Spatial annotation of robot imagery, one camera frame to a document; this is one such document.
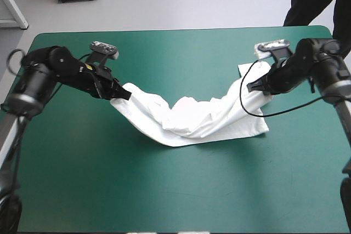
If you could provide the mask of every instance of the black pants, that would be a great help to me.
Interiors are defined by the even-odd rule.
[[[284,26],[307,26],[332,0],[291,0]],[[340,41],[341,55],[351,50],[351,0],[336,0],[334,7],[333,38]]]

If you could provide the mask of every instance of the white cloth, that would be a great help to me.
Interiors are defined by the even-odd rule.
[[[243,76],[251,64],[239,65]],[[244,107],[257,115],[259,109],[268,103],[272,96],[262,92],[248,92],[246,84],[266,74],[270,66],[266,62],[256,63],[242,86]],[[196,101],[182,97],[172,109],[157,94],[142,91],[132,83],[124,89],[132,93],[127,100],[112,99],[111,104],[123,114],[139,131],[148,137],[168,146],[184,146],[203,142],[244,138],[268,132],[263,118],[248,115],[239,100],[241,78],[235,81],[228,93],[221,99]]]

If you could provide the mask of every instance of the gray floor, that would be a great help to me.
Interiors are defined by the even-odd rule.
[[[28,50],[33,38],[42,32],[281,26],[290,6],[290,0],[15,1],[30,27],[20,33],[0,30],[0,76],[4,71],[4,54],[16,46]],[[333,3],[312,24],[332,30],[332,8]],[[18,67],[16,60],[13,67]],[[0,83],[0,101],[12,81],[13,76],[5,72]]]

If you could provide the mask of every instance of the green tabletop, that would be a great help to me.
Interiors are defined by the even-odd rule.
[[[114,76],[172,106],[223,96],[258,42],[285,38],[295,50],[301,38],[330,36],[322,26],[44,33],[31,50],[63,45],[79,57],[94,40],[110,43],[120,50],[108,62]],[[315,97],[305,83],[263,112]],[[266,121],[270,132],[254,138],[171,148],[108,101],[62,87],[24,136],[19,230],[347,232],[339,186],[350,150],[333,107]]]

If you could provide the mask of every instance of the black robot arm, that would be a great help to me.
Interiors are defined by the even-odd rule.
[[[107,58],[118,54],[116,47],[93,42],[91,48],[93,52],[85,63],[74,58],[66,47],[52,46],[28,53],[21,61],[23,73],[7,99],[9,112],[29,119],[41,113],[58,82],[95,98],[128,100],[131,93],[105,66]]]
[[[351,145],[351,75],[342,57],[338,55],[339,43],[334,39],[302,39],[294,54],[287,51],[277,53],[276,50],[260,46],[258,49],[271,52],[275,63],[267,74],[247,85],[249,92],[260,90],[264,94],[273,95],[287,93],[307,79],[312,92],[316,84],[323,99],[334,106]],[[340,193],[351,230],[351,160],[342,172],[349,175],[343,180]]]
[[[17,233],[22,206],[15,190],[22,135],[53,96],[56,84],[106,100],[131,96],[105,66],[107,59],[118,56],[117,48],[102,42],[93,42],[90,48],[93,52],[85,63],[59,46],[34,50],[21,61],[23,71],[7,97],[8,113],[0,122],[0,234]]]

